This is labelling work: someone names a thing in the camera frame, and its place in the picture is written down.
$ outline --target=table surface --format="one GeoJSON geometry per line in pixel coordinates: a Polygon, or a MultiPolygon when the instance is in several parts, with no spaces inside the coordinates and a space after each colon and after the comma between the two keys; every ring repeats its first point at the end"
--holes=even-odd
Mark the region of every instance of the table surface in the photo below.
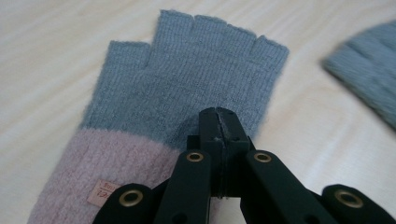
{"type": "MultiPolygon", "coordinates": [[[[342,183],[396,217],[396,132],[320,61],[396,19],[395,1],[1,1],[0,223],[24,223],[81,121],[110,40],[150,42],[160,9],[220,17],[290,56],[257,148],[314,192],[342,183]]],[[[244,223],[237,199],[219,223],[244,223]]]]}

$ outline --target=black plastic part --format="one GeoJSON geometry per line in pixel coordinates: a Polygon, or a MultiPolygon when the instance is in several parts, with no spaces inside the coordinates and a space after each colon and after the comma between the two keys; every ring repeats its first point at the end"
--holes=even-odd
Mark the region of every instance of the black plastic part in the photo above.
{"type": "Polygon", "coordinates": [[[396,221],[378,204],[370,200],[357,189],[344,185],[332,185],[323,190],[321,200],[326,209],[340,222],[348,224],[395,224],[396,221]],[[344,199],[337,192],[346,192],[344,199]],[[355,206],[357,199],[360,199],[361,206],[355,206]]]}
{"type": "Polygon", "coordinates": [[[145,224],[151,223],[153,209],[155,209],[155,195],[151,189],[143,185],[129,184],[116,189],[99,213],[96,215],[93,224],[145,224]],[[139,190],[143,194],[143,199],[137,205],[125,207],[120,204],[120,196],[128,190],[139,190]]]}
{"type": "Polygon", "coordinates": [[[210,161],[209,154],[201,150],[180,154],[153,223],[208,222],[210,161]]]}
{"type": "Polygon", "coordinates": [[[264,218],[268,223],[337,223],[276,155],[250,151],[246,160],[248,185],[241,209],[247,223],[262,223],[264,218]],[[263,162],[265,156],[259,161],[260,154],[270,160],[263,162]]]}
{"type": "Polygon", "coordinates": [[[200,149],[212,157],[212,196],[240,197],[240,164],[250,150],[250,140],[238,117],[221,107],[203,110],[199,114],[199,134],[200,149]]]}

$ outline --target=gray knitted glove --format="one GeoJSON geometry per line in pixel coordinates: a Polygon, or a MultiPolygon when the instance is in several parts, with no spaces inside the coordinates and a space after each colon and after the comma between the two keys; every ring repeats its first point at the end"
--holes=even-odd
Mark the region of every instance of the gray knitted glove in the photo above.
{"type": "Polygon", "coordinates": [[[396,130],[396,21],[356,35],[323,65],[396,130]]]}

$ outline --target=knit fabric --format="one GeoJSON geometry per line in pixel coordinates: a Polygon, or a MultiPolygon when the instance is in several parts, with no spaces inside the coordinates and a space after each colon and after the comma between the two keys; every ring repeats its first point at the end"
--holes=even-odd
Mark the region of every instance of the knit fabric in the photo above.
{"type": "Polygon", "coordinates": [[[354,36],[323,65],[396,130],[396,21],[354,36]]]}
{"type": "Polygon", "coordinates": [[[162,11],[152,47],[111,42],[80,129],[29,223],[91,223],[99,207],[87,198],[98,179],[162,183],[205,108],[233,110],[254,136],[287,54],[220,19],[175,11],[162,11]]]}

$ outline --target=small tag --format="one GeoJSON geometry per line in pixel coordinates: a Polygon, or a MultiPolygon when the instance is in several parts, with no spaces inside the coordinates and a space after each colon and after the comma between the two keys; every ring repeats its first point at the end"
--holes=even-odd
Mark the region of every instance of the small tag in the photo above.
{"type": "Polygon", "coordinates": [[[119,187],[120,185],[116,185],[111,182],[99,179],[87,201],[91,204],[102,207],[110,194],[119,187]]]}

